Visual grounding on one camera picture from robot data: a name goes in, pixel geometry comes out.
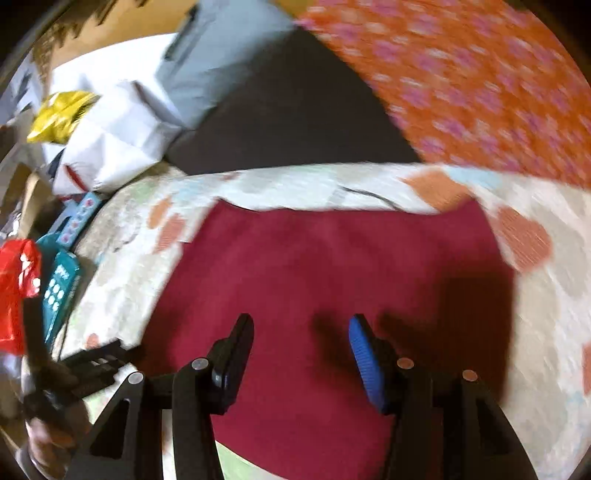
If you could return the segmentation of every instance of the pillow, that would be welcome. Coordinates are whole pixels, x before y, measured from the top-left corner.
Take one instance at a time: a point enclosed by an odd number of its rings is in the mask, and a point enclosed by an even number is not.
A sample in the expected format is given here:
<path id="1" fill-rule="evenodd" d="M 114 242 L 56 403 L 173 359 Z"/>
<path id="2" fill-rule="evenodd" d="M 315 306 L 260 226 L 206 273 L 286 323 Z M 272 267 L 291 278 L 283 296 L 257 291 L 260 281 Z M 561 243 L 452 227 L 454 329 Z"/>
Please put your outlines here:
<path id="1" fill-rule="evenodd" d="M 293 29 L 291 17 L 267 0 L 201 0 L 156 78 L 185 126 L 195 128 Z"/>
<path id="2" fill-rule="evenodd" d="M 419 163 L 371 88 L 313 34 L 281 47 L 166 152 L 187 175 L 318 163 Z"/>
<path id="3" fill-rule="evenodd" d="M 122 82 L 80 120 L 53 183 L 58 196 L 113 193 L 162 159 L 180 127 L 163 122 L 137 83 Z"/>

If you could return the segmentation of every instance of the gray pillow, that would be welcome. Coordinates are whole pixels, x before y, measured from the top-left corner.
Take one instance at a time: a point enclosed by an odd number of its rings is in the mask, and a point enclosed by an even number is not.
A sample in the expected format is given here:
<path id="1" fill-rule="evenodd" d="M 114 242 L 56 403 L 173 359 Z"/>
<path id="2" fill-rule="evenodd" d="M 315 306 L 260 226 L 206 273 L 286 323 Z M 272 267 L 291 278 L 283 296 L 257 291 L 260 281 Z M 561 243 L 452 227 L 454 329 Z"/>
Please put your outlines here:
<path id="1" fill-rule="evenodd" d="M 291 17 L 267 0 L 201 0 L 156 78 L 185 126 L 196 128 L 293 29 Z"/>

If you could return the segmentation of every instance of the metal screw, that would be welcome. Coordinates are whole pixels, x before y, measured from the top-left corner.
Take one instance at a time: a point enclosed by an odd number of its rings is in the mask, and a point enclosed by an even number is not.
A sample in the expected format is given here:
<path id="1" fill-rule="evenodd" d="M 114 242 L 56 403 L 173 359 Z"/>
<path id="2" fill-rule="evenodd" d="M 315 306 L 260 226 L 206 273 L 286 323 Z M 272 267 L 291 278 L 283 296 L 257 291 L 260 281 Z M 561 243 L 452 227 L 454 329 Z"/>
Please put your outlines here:
<path id="1" fill-rule="evenodd" d="M 132 385 L 137 385 L 138 383 L 142 383 L 144 381 L 144 374 L 134 372 L 127 378 L 127 380 Z"/>
<path id="2" fill-rule="evenodd" d="M 462 377 L 467 382 L 475 382 L 478 380 L 478 374 L 474 370 L 464 370 L 462 372 Z"/>
<path id="3" fill-rule="evenodd" d="M 191 362 L 191 367 L 194 370 L 205 370 L 209 366 L 207 358 L 196 358 Z"/>
<path id="4" fill-rule="evenodd" d="M 414 362 L 410 358 L 406 358 L 405 356 L 399 358 L 396 364 L 403 370 L 410 370 L 412 367 L 414 367 Z"/>

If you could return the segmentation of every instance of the gold foil bag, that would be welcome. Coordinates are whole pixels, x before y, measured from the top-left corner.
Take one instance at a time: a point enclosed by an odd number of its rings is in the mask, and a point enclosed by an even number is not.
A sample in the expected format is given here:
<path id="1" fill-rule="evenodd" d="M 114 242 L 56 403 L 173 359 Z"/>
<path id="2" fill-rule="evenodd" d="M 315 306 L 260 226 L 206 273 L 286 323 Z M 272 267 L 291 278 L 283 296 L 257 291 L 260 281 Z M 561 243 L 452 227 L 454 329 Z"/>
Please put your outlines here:
<path id="1" fill-rule="evenodd" d="M 99 96 L 90 92 L 60 92 L 49 96 L 27 135 L 27 142 L 66 144 L 78 122 Z"/>

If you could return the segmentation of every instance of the dark gray cushion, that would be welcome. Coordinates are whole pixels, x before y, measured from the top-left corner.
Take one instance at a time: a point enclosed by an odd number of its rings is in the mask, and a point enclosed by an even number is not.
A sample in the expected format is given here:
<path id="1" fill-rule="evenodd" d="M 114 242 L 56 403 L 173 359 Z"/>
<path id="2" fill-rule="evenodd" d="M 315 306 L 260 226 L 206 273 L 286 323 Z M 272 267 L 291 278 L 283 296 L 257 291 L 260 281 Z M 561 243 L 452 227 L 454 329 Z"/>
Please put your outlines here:
<path id="1" fill-rule="evenodd" d="M 298 28 L 168 160 L 187 174 L 317 163 L 420 162 L 371 88 Z"/>

